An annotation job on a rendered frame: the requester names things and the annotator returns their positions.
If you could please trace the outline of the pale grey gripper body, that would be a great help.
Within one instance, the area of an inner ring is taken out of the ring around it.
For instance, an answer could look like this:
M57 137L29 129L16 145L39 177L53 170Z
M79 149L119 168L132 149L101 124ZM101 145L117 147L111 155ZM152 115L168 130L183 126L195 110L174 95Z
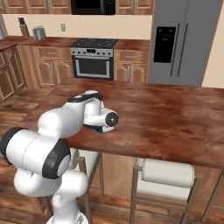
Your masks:
M87 125L87 124L83 124L83 126L87 129L91 129L95 131L97 131L98 129L103 129L106 133L114 129L114 127L106 127L106 126L100 127L100 126Z

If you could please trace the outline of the wooden stool with white cushion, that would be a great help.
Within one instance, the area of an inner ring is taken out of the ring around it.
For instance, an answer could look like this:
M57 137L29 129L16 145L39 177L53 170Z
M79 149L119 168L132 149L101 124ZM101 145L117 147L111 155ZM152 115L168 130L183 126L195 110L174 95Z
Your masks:
M133 166L129 224L134 224L137 205L180 211L186 224L202 175L190 164L137 158Z
M96 151L77 150L75 148L71 148L70 151L71 151L70 168L87 174L88 187L87 191L83 196L83 199L88 224L93 224L92 212L90 207L89 189L91 188L96 169L99 169L100 186L98 187L98 189L100 190L101 193L101 203L104 202L102 154Z

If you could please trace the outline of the wooden base cupboards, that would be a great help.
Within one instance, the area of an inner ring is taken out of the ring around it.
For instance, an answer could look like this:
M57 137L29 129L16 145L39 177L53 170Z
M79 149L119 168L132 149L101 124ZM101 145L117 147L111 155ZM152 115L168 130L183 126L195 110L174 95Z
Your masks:
M114 80L146 83L149 74L149 52L114 50Z
M34 46L32 51L41 87L54 87L74 77L69 47Z
M27 86L16 45L0 51L0 105Z

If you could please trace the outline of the steel oven with hob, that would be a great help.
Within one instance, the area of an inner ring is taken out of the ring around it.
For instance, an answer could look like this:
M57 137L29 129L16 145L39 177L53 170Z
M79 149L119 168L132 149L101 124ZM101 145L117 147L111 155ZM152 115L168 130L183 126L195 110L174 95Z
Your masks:
M81 38L70 46L75 78L114 79L114 38Z

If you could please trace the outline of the grey steel fridge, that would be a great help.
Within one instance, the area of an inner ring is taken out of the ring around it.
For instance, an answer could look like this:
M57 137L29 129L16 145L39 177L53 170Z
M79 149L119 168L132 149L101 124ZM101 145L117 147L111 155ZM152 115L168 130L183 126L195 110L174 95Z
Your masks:
M149 82L202 85L223 0L156 0Z

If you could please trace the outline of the grey toaster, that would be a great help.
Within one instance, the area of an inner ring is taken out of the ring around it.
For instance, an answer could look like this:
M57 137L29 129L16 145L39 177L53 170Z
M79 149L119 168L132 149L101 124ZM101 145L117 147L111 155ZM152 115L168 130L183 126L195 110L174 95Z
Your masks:
M43 26L37 26L32 29L33 37L35 40L41 40L46 38L46 31Z

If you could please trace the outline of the black microwave oven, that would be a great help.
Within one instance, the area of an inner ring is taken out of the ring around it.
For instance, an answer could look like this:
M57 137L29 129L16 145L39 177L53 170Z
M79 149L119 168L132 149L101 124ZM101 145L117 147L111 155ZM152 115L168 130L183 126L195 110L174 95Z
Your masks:
M71 0L73 15L115 15L116 0Z

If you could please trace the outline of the wooden knife block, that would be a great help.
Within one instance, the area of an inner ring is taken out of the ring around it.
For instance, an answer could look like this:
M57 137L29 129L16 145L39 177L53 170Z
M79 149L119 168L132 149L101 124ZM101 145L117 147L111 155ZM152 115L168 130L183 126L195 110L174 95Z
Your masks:
M26 25L26 23L25 23L25 20L24 20L22 17L20 17L20 18L18 19L18 22L19 22L19 27L20 27L20 30L21 30L21 32L22 32L22 35L23 35L24 37L29 37L30 34L29 34L29 31L28 31L27 25Z

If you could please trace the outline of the grey countertop appliance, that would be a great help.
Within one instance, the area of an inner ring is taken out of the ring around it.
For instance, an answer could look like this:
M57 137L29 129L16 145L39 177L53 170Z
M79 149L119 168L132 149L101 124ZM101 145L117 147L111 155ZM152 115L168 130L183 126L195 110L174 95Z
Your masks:
M6 30L4 17L2 14L0 14L0 39L4 39L7 36L8 36L8 32Z

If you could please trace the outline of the wooden wall cupboards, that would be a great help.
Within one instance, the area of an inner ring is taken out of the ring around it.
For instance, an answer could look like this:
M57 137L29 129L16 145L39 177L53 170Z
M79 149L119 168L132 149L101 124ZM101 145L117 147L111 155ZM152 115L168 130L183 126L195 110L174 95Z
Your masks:
M117 15L151 15L155 0L115 0Z
M70 0L0 0L0 14L71 14Z

